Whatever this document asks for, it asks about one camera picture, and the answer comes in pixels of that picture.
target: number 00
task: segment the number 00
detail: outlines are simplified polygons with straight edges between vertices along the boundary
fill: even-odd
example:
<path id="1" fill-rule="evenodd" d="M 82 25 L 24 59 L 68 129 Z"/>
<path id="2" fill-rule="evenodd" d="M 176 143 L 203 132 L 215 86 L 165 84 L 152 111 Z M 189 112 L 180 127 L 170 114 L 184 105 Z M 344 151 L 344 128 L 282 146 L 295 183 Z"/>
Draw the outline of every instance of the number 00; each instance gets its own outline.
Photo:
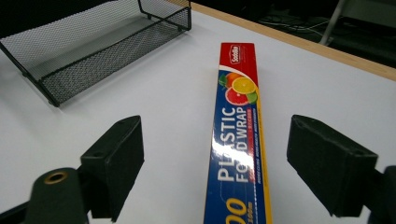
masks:
<path id="1" fill-rule="evenodd" d="M 226 224 L 230 224 L 232 221 L 240 224 L 246 224 L 245 220 L 242 219 L 241 216 L 247 213 L 247 207 L 241 200 L 230 198 L 227 200 L 226 205 L 228 211 L 232 213 L 225 218 Z"/>

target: wooden table edge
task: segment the wooden table edge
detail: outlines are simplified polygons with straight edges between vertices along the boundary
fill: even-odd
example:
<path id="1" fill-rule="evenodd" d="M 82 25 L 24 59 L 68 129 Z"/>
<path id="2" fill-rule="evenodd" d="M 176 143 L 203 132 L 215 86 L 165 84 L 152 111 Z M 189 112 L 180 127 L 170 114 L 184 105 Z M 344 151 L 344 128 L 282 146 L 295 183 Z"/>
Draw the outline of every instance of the wooden table edge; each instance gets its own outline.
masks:
<path id="1" fill-rule="evenodd" d="M 329 47 L 320 45 L 318 43 L 302 39 L 300 37 L 289 35 L 278 30 L 266 27 L 264 25 L 258 24 L 253 21 L 247 21 L 233 15 L 215 10 L 210 7 L 205 7 L 196 3 L 191 2 L 191 8 L 194 11 L 206 14 L 208 16 L 217 18 L 222 21 L 227 21 L 234 25 L 246 28 L 250 31 L 256 32 L 261 35 L 266 35 L 274 39 L 280 40 L 282 42 L 291 44 L 300 49 L 306 49 L 314 52 L 318 55 L 324 56 L 326 58 L 335 60 L 340 63 L 345 63 L 350 66 L 359 68 L 361 70 L 373 73 L 380 77 L 384 77 L 393 81 L 396 81 L 396 69 L 386 66 L 384 64 L 375 63 L 337 49 L 331 49 Z"/>

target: plastic food wrap box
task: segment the plastic food wrap box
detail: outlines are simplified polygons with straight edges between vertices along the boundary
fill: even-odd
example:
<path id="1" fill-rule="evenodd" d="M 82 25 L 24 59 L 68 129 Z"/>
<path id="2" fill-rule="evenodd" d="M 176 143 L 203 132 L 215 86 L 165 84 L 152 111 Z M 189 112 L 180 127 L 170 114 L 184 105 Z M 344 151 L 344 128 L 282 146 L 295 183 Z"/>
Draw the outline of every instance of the plastic food wrap box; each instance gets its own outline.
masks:
<path id="1" fill-rule="evenodd" d="M 221 44 L 218 81 L 204 223 L 272 223 L 253 44 Z"/>
<path id="2" fill-rule="evenodd" d="M 0 49 L 59 106 L 191 28 L 188 0 L 0 3 Z"/>

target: tabletop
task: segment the tabletop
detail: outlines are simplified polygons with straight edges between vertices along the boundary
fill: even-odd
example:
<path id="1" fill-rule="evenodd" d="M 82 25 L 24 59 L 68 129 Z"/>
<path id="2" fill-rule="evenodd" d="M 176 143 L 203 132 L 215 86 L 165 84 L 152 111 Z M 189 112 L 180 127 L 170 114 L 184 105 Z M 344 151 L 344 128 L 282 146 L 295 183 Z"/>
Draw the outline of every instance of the tabletop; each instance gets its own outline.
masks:
<path id="1" fill-rule="evenodd" d="M 113 123 L 140 115 L 145 163 L 118 223 L 202 223 L 220 43 L 248 42 L 256 48 L 274 223 L 366 223 L 366 208 L 359 218 L 330 217 L 287 163 L 290 118 L 329 124 L 377 153 L 382 172 L 396 156 L 395 70 L 192 7 L 190 31 L 60 108 L 0 54 L 0 211 L 29 200 L 47 171 L 78 168 Z"/>

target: wire mesh tray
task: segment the wire mesh tray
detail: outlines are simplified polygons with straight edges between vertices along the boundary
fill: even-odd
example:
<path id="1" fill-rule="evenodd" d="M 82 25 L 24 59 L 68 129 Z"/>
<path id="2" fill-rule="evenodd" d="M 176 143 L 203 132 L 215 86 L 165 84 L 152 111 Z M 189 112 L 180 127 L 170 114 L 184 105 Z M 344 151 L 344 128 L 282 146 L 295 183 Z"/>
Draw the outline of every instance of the wire mesh tray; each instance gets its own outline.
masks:
<path id="1" fill-rule="evenodd" d="M 0 27 L 0 49 L 59 106 L 190 30 L 191 3 L 5 1 L 0 3 Z"/>

